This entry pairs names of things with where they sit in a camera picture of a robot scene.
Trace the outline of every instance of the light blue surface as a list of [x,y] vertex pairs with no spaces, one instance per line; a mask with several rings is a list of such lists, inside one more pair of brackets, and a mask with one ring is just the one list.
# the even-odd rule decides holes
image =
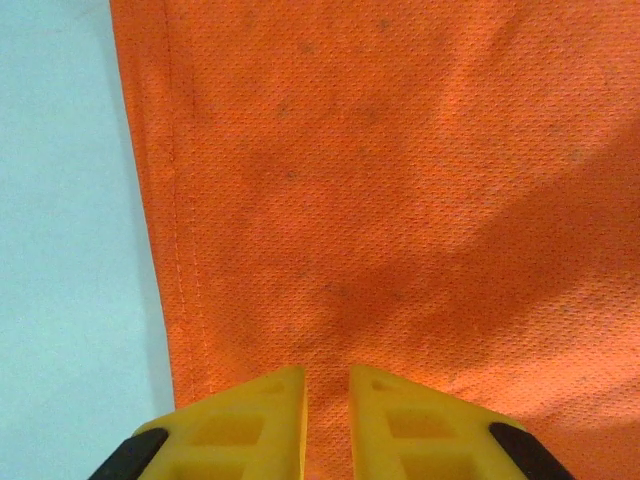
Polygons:
[[0,1],[0,479],[173,408],[108,0]]

